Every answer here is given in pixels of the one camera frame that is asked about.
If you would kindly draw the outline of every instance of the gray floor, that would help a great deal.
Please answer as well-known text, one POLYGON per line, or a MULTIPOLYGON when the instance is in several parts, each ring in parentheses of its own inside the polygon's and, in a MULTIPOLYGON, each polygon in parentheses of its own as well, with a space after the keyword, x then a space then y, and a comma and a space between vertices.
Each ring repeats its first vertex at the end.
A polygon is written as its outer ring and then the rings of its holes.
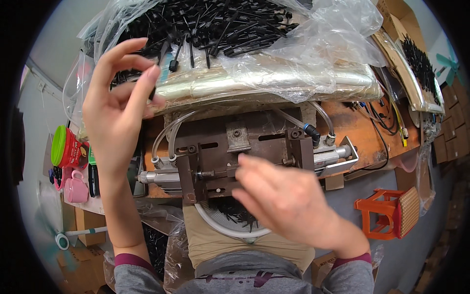
MULTIPOLYGON (((431 169, 436 189, 436 197, 426 215, 421 217, 416 226, 403 238, 390 241, 370 239, 371 248, 384 245, 384 258, 380 264, 374 294, 386 294, 390 289, 399 289, 403 293, 413 290, 426 256, 439 239, 446 222, 447 202, 452 191, 452 178, 441 178, 439 169, 431 169)), ((362 227, 359 210, 354 209, 354 201, 368 198, 374 189, 397 189, 395 172, 378 171, 355 180, 345 182, 343 189, 327 191, 329 205, 342 217, 362 227)), ((316 257, 329 251, 317 250, 316 257)), ((310 269, 304 274, 305 280, 311 280, 310 269)))

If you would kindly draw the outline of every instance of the hand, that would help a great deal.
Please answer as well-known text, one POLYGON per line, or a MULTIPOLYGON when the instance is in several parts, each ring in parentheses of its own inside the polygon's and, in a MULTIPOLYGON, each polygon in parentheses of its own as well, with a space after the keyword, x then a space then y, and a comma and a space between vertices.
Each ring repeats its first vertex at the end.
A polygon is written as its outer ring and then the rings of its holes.
MULTIPOLYGON (((83 103, 83 121, 101 177, 123 178, 135 151, 147 100, 160 75, 160 68, 147 58, 130 54, 142 48, 147 38, 132 39, 105 53, 95 67, 83 103), (135 83, 110 91, 118 71, 144 71, 135 83)), ((158 97, 153 103, 163 104, 158 97)))
POLYGON ((292 241, 332 249, 339 258, 369 250, 362 231, 328 206, 314 173, 245 154, 238 164, 235 177, 244 189, 232 195, 265 227, 292 241))

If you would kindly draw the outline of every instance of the electrical outlet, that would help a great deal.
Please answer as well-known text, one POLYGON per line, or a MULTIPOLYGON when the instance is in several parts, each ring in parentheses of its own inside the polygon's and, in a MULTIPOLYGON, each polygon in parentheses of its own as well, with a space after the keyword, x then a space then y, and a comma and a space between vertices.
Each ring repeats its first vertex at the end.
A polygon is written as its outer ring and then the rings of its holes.
POLYGON ((46 86, 46 83, 42 80, 39 81, 38 83, 38 90, 42 92, 44 90, 44 87, 46 86))

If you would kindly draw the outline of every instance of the wooden board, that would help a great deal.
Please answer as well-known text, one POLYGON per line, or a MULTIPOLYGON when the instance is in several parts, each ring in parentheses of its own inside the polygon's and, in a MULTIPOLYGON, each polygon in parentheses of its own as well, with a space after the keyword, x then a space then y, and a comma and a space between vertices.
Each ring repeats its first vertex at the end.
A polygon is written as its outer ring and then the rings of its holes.
MULTIPOLYGON (((389 105, 386 103, 381 107, 379 102, 372 103, 377 112, 388 114, 389 105)), ((322 102, 321 106, 330 116, 336 133, 336 144, 338 145, 344 136, 348 136, 354 146, 357 147, 359 161, 351 168, 354 171, 363 167, 368 167, 386 159, 384 144, 380 139, 376 129, 370 119, 365 117, 359 111, 354 111, 347 107, 346 103, 341 102, 322 102)), ((383 129, 379 124, 377 127, 384 137, 389 149, 389 157, 395 157, 403 154, 420 145, 418 129, 413 125, 408 113, 407 103, 398 105, 400 113, 403 117, 406 128, 408 129, 407 147, 403 147, 400 135, 391 136, 388 131, 383 129)), ((163 129, 163 117, 155 117, 144 122, 146 128, 145 133, 145 166, 147 170, 153 170, 151 163, 151 150, 153 141, 158 133, 163 129)), ((324 120, 317 116, 317 129, 321 134, 328 133, 328 126, 324 120)), ((157 151, 158 156, 168 156, 168 142, 164 139, 157 151)), ((149 184, 149 198, 171 198, 163 192, 156 184, 149 184)))
MULTIPOLYGON (((372 105, 377 112, 388 114, 388 104, 381 107, 379 102, 373 102, 372 105)), ((354 171, 363 167, 368 167, 386 160, 386 152, 384 143, 380 139, 374 125, 370 119, 366 118, 359 111, 353 111, 345 105, 345 103, 338 102, 322 102, 322 108, 331 118, 331 122, 335 128, 336 143, 341 142, 344 136, 348 136, 354 146, 357 147, 359 161, 351 168, 354 171)), ((418 129, 414 126, 408 113, 407 105, 398 105, 400 113, 403 117, 405 127, 408 129, 409 138, 407 140, 407 147, 403 147, 399 134, 395 136, 379 126, 377 127, 384 137, 389 149, 389 158, 403 154, 420 145, 418 129)), ((317 130, 321 134, 328 132, 326 123, 321 119, 317 119, 317 130)))

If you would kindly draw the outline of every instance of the black cable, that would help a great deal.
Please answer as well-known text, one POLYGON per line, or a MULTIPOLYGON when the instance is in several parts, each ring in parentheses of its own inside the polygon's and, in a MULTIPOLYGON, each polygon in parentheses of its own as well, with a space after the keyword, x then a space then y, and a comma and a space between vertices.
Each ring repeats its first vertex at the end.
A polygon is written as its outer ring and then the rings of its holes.
POLYGON ((395 113, 395 111, 393 111, 392 105, 390 105, 390 110, 389 110, 389 111, 392 111, 392 112, 393 112, 393 113, 392 113, 393 123, 392 123, 392 125, 391 125, 390 127, 388 127, 388 126, 385 124, 384 120, 380 117, 380 115, 378 114, 377 110, 372 106, 372 103, 371 103, 371 102, 369 102, 369 106, 370 106, 370 108, 371 108, 371 110, 372 110, 372 115, 380 120, 379 125, 380 125, 381 127, 383 127, 384 129, 386 129, 392 136, 398 133, 399 125, 398 125, 397 117, 396 117, 397 114, 395 113), (393 127, 395 126, 395 123, 396 123, 396 129, 395 129, 395 131, 392 131, 393 127))
POLYGON ((389 154, 388 154, 388 148, 387 148, 387 143, 385 143, 385 140, 384 140, 384 137, 382 137, 382 134, 380 133, 379 131, 379 128, 377 128, 377 125, 376 123, 374 122, 373 119, 370 119, 370 121, 372 121, 372 124, 374 125, 374 127, 376 128, 377 132, 379 133, 379 136, 380 136, 380 139, 382 139, 382 142, 384 143, 384 147, 385 147, 385 152, 387 153, 387 160, 385 161, 384 165, 382 165, 381 167, 375 167, 375 168, 360 168, 361 170, 369 170, 369 171, 372 171, 372 170, 379 170, 379 169, 382 169, 384 168, 387 164, 388 164, 388 159, 389 159, 389 154))

